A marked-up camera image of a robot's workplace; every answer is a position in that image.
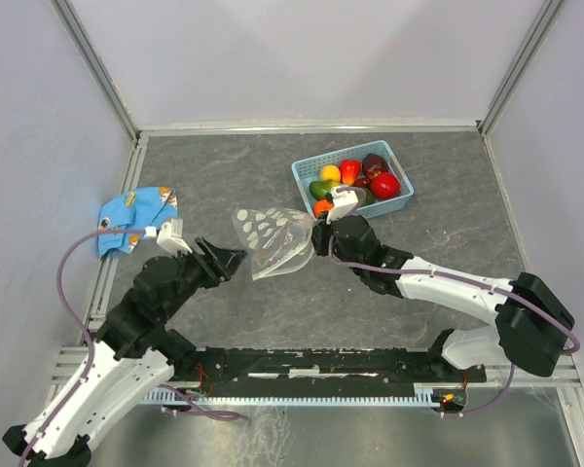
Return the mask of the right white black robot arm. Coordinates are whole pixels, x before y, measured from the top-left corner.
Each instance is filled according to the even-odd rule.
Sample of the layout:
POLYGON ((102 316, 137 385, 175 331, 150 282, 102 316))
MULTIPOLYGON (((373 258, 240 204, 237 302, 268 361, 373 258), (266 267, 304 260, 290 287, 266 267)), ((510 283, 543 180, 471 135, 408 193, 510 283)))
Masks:
POLYGON ((437 379, 449 380, 476 365, 510 363, 548 377, 559 359, 578 350, 573 316, 538 276, 492 278, 441 268, 381 243, 360 216, 314 222, 317 255, 349 268, 371 291, 433 303, 462 312, 484 327, 448 332, 426 358, 437 379))

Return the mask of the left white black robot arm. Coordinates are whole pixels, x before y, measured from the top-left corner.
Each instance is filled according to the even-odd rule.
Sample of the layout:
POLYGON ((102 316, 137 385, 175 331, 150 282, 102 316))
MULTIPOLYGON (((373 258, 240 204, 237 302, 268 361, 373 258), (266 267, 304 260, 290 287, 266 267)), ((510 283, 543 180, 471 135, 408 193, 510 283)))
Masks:
POLYGON ((10 427, 4 444, 21 466, 86 466, 111 429, 146 395, 189 377, 196 347, 166 327, 200 289, 231 280, 246 257, 202 237, 170 256, 149 259, 121 301, 88 338, 88 353, 57 396, 33 420, 10 427))

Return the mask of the clear dotted zip top bag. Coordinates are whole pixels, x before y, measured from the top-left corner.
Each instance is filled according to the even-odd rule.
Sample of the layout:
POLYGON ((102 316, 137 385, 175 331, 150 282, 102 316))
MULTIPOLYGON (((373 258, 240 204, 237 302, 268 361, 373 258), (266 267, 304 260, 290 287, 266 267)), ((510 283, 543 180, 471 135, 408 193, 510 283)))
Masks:
POLYGON ((254 281, 302 269, 314 255, 311 215, 296 209, 236 209, 232 222, 254 281))

